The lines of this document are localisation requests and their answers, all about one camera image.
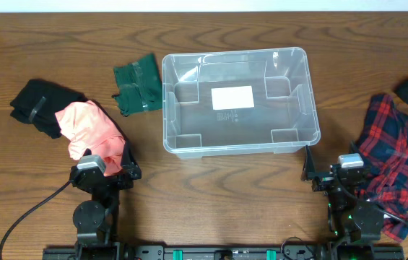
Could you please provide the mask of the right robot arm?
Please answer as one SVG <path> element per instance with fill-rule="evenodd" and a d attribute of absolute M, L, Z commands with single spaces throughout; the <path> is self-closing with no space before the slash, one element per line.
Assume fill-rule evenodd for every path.
<path fill-rule="evenodd" d="M 339 156 L 328 170 L 317 170 L 310 147 L 305 147 L 302 179 L 312 183 L 314 192 L 328 199 L 331 241 L 313 252 L 314 259 L 403 259 L 398 246 L 376 246 L 381 239 L 384 213 L 376 204 L 355 198 L 355 189 L 366 179 L 367 169 L 357 153 Z"/>

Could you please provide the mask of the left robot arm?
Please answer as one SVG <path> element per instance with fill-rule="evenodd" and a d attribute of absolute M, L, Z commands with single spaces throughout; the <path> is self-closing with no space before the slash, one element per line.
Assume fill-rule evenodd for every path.
<path fill-rule="evenodd" d="M 120 191 L 131 189 L 133 181 L 142 177 L 134 162 L 121 165 L 118 175 L 106 176 L 103 160 L 88 156 L 72 170 L 69 180 L 72 185 L 91 195 L 73 213 L 77 229 L 74 259 L 125 260 L 134 254 L 127 244 L 118 241 L 118 214 Z"/>

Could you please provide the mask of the red navy plaid shirt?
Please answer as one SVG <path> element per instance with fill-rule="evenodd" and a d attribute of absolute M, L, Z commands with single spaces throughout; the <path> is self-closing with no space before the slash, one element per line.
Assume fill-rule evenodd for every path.
<path fill-rule="evenodd" d="M 396 109 L 392 96 L 370 99 L 355 146 L 370 168 L 355 195 L 408 222 L 408 115 Z"/>

